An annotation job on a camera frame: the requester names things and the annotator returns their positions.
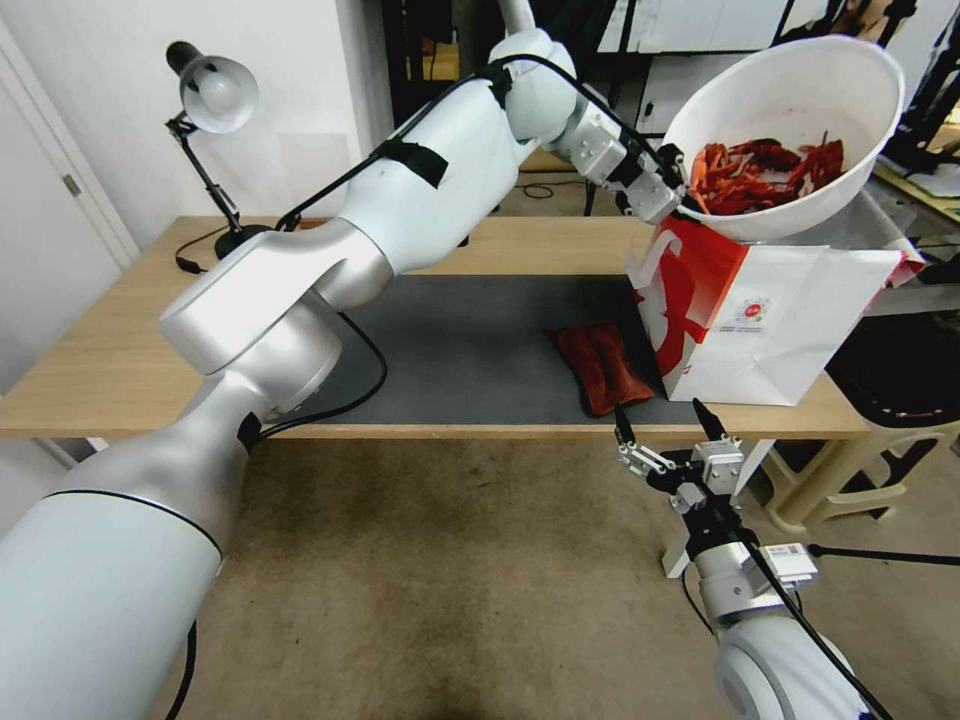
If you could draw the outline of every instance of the paper bag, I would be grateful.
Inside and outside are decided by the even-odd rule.
[[[796,244],[748,246],[669,217],[647,256],[628,261],[671,400],[797,404],[888,278],[912,262],[896,243],[836,249],[829,234],[810,244],[810,232]]]

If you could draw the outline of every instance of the door hinge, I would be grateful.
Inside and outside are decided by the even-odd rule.
[[[70,191],[70,194],[74,197],[79,197],[83,190],[80,189],[80,186],[77,185],[77,181],[73,179],[73,175],[67,173],[62,178],[63,184],[67,186],[67,190]]]

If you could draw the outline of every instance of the red food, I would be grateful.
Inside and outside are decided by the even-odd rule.
[[[616,324],[593,323],[548,334],[576,374],[594,417],[608,415],[616,405],[653,397],[653,391],[633,374]]]
[[[785,205],[843,174],[843,141],[799,150],[801,154],[772,138],[731,148],[710,143],[693,161],[690,196],[707,214],[739,215]]]

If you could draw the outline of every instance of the desk lamp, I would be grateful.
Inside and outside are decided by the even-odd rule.
[[[203,55],[188,42],[178,40],[167,48],[167,64],[180,77],[183,110],[166,122],[180,143],[204,187],[227,219],[229,230],[217,238],[214,251],[226,257],[266,225],[241,225],[240,212],[226,191],[210,179],[190,148],[188,138],[197,130],[228,133],[242,127],[257,105],[257,81],[243,65],[215,55]]]

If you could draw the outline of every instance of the red cloth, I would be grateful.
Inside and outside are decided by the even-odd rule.
[[[547,334],[577,376],[587,409],[594,417],[613,412],[615,405],[653,397],[653,391],[633,374],[614,323],[549,330]]]

